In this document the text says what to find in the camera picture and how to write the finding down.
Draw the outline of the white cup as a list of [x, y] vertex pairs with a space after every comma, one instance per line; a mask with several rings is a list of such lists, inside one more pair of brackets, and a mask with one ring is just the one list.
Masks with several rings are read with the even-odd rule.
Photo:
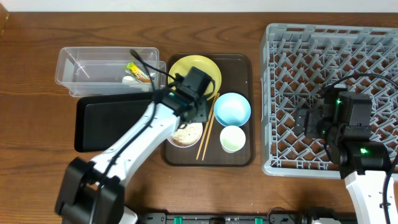
[[220, 143], [225, 152], [235, 153], [244, 147], [246, 135], [240, 127], [227, 126], [220, 132]]

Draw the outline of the green yellow snack wrapper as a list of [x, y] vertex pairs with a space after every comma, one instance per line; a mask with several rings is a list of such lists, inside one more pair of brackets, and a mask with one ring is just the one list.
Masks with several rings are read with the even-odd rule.
[[134, 62], [129, 62], [125, 66], [125, 69], [131, 76], [133, 76], [135, 80], [139, 82], [150, 83], [150, 76], [144, 73]]

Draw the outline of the white tissue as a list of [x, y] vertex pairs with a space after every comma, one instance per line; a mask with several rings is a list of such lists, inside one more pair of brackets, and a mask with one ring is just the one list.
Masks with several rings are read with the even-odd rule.
[[125, 76], [122, 79], [122, 83], [126, 85], [133, 85], [137, 83], [137, 80], [132, 76]]

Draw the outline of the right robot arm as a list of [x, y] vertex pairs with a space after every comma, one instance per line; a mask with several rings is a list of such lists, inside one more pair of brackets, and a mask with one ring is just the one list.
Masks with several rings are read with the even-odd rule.
[[358, 223], [397, 223], [391, 160], [386, 146], [370, 139], [371, 104], [337, 101], [327, 112], [299, 108], [295, 132], [324, 140], [353, 201]]

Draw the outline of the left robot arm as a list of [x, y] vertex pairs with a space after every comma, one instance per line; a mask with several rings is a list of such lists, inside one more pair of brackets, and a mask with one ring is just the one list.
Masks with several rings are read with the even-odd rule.
[[138, 122], [90, 161], [76, 157], [65, 170], [55, 203], [62, 223], [137, 223], [124, 204], [125, 188], [153, 151], [182, 125], [207, 120], [207, 97], [193, 90], [161, 89]]

